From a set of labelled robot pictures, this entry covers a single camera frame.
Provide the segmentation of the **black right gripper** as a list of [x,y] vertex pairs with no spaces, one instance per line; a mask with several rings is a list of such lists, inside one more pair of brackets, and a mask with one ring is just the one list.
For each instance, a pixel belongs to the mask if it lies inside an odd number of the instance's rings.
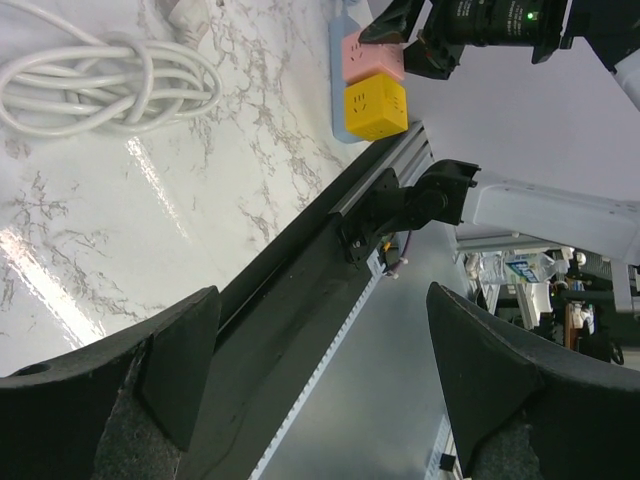
[[[424,0],[393,0],[362,30],[361,44],[404,44]],[[532,64],[559,48],[567,3],[561,0],[434,1],[417,40],[404,49],[407,73],[447,80],[467,46],[530,47]]]

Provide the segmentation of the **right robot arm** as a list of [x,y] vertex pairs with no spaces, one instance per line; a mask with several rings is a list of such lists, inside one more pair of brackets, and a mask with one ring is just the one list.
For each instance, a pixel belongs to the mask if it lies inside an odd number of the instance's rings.
[[[339,39],[346,83],[342,121],[374,141],[407,127],[406,74],[446,80],[466,46],[528,47],[534,63],[581,37],[632,101],[639,98],[635,1],[394,1],[364,29]],[[431,221],[469,222],[639,263],[639,210],[602,197],[518,183],[455,160],[431,165],[409,187],[383,185],[345,218],[353,255],[374,238]]]

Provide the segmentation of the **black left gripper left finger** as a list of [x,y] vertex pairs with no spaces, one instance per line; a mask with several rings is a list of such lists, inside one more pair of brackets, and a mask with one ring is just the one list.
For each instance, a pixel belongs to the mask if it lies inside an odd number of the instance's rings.
[[215,287],[1,380],[4,479],[174,479],[221,314]]

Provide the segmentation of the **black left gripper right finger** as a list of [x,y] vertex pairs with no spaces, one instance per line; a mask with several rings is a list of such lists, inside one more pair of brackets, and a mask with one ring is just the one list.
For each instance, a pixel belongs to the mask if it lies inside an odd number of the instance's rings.
[[638,478],[638,372],[560,347],[438,283],[426,309],[464,476]]

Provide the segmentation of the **pink cube socket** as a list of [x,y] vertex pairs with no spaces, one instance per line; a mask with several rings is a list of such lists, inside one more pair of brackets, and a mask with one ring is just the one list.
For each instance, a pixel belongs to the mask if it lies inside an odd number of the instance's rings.
[[342,42],[342,76],[352,85],[379,73],[397,82],[405,78],[403,47],[399,44],[362,44],[361,30],[346,36]]

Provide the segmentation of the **yellow cube socket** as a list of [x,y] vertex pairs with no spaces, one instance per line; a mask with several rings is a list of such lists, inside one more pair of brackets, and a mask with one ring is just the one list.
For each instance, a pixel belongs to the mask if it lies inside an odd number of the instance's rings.
[[385,73],[361,80],[344,90],[346,130],[363,140],[377,141],[409,128],[404,87]]

